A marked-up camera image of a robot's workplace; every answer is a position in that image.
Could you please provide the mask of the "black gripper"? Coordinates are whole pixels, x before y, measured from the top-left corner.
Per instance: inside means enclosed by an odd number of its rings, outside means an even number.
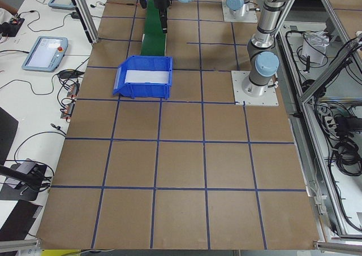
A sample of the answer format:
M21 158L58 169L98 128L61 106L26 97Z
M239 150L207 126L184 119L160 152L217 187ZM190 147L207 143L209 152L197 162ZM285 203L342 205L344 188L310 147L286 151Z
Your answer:
M162 33L167 34L167 8L171 4L171 0L153 0L154 6L160 9L160 22Z

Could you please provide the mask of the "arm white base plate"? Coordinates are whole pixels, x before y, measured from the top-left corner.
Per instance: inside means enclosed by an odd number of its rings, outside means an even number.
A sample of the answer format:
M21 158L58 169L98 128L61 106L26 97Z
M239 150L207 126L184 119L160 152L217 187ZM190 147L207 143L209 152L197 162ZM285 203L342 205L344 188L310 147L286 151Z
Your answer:
M257 23L256 11L244 0L222 0L222 9L226 22Z
M249 71L231 71L235 104L240 106L279 106L273 80L270 79L265 86L256 86L250 82L249 73Z

